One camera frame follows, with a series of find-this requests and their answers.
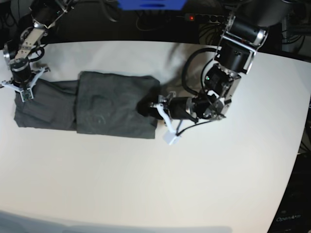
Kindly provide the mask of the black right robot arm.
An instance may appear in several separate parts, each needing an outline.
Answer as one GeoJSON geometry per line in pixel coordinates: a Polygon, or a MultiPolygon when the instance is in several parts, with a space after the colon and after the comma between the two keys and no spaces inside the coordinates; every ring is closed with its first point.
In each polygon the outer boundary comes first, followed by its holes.
{"type": "Polygon", "coordinates": [[[41,38],[55,26],[64,14],[74,8],[76,0],[34,0],[30,5],[31,24],[17,31],[17,35],[3,46],[3,56],[12,72],[10,81],[1,82],[0,86],[26,90],[35,80],[30,63],[39,60],[44,49],[41,38]]]}

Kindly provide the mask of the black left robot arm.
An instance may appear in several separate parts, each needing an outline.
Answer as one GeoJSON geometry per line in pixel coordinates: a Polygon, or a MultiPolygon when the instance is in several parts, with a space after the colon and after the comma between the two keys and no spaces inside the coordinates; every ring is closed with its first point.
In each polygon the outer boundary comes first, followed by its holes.
{"type": "Polygon", "coordinates": [[[185,62],[181,84],[191,97],[176,97],[173,93],[164,97],[154,93],[142,99],[137,111],[144,117],[163,119],[157,107],[169,119],[221,120],[231,104],[231,99],[241,79],[247,74],[254,57],[265,43],[271,26],[279,23],[290,11],[294,0],[249,0],[232,10],[226,20],[217,48],[195,51],[185,62]],[[205,52],[213,52],[212,67],[202,74],[199,91],[187,85],[186,75],[194,58],[205,52]]]}

